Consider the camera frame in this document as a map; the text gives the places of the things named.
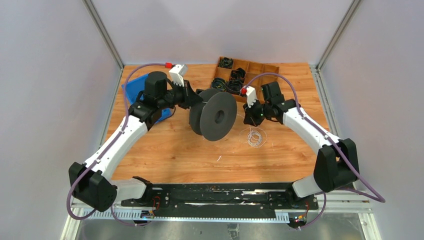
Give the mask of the black cable spool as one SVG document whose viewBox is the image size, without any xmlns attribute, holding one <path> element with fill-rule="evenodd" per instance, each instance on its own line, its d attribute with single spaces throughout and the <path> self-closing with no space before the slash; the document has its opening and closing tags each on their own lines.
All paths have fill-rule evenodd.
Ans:
<svg viewBox="0 0 424 240">
<path fill-rule="evenodd" d="M 224 138 L 237 117 L 235 97 L 215 88 L 208 88 L 208 96 L 189 111 L 189 125 L 194 133 L 214 142 Z"/>
</svg>

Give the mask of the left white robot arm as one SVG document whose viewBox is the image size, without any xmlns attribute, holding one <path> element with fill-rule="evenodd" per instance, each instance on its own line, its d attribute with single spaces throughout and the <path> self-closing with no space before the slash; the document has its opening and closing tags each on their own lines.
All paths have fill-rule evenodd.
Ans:
<svg viewBox="0 0 424 240">
<path fill-rule="evenodd" d="M 67 202 L 74 197 L 98 212 L 127 199 L 134 199 L 142 207 L 149 206 L 153 193 L 148 181 L 131 178 L 113 184 L 110 179 L 132 146 L 162 117 L 164 109 L 189 109 L 201 102 L 203 98 L 181 75 L 169 80 L 161 71 L 147 74 L 143 90 L 110 138 L 84 163 L 74 162 L 69 167 L 71 188 Z"/>
</svg>

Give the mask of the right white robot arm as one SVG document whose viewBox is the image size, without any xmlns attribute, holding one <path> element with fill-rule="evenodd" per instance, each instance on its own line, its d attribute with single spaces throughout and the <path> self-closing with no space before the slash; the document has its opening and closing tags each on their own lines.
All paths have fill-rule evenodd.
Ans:
<svg viewBox="0 0 424 240">
<path fill-rule="evenodd" d="M 284 98 L 276 81 L 261 89 L 264 103 L 258 100 L 254 87 L 241 89 L 246 97 L 244 124 L 257 127 L 264 120 L 278 122 L 294 131 L 316 153 L 313 173 L 294 181 L 285 195 L 291 208 L 301 207 L 310 195 L 329 193 L 358 180 L 354 173 L 359 169 L 357 149 L 351 139 L 340 139 L 309 118 L 295 99 Z"/>
</svg>

